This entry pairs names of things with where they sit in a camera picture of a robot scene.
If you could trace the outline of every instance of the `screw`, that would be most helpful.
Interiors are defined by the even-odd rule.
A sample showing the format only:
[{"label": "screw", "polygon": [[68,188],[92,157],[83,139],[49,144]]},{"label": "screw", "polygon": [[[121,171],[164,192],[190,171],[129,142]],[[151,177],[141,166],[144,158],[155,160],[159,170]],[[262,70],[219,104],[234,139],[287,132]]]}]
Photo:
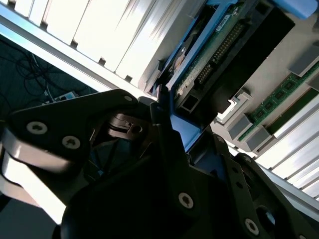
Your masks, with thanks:
[{"label": "screw", "polygon": [[78,138],[74,136],[65,136],[62,139],[62,144],[64,147],[69,149],[78,149],[81,145],[81,142]]},{"label": "screw", "polygon": [[194,202],[187,193],[180,193],[178,199],[179,202],[187,209],[191,209],[194,207]]},{"label": "screw", "polygon": [[244,159],[245,159],[247,162],[251,163],[251,159],[250,159],[248,156],[244,156]]},{"label": "screw", "polygon": [[38,122],[38,121],[33,121],[30,122],[26,125],[26,129],[33,134],[45,134],[48,131],[48,127],[42,123],[42,122]]},{"label": "screw", "polygon": [[129,97],[129,96],[124,96],[124,98],[125,98],[125,100],[127,100],[127,101],[132,101],[133,99],[131,98],[131,97]]},{"label": "screw", "polygon": [[220,136],[217,136],[217,139],[219,140],[219,142],[222,142],[222,143],[224,142],[224,139]]},{"label": "screw", "polygon": [[259,230],[257,225],[254,223],[253,220],[246,218],[245,219],[245,226],[248,229],[248,231],[250,231],[252,234],[254,234],[255,236],[259,235]]}]

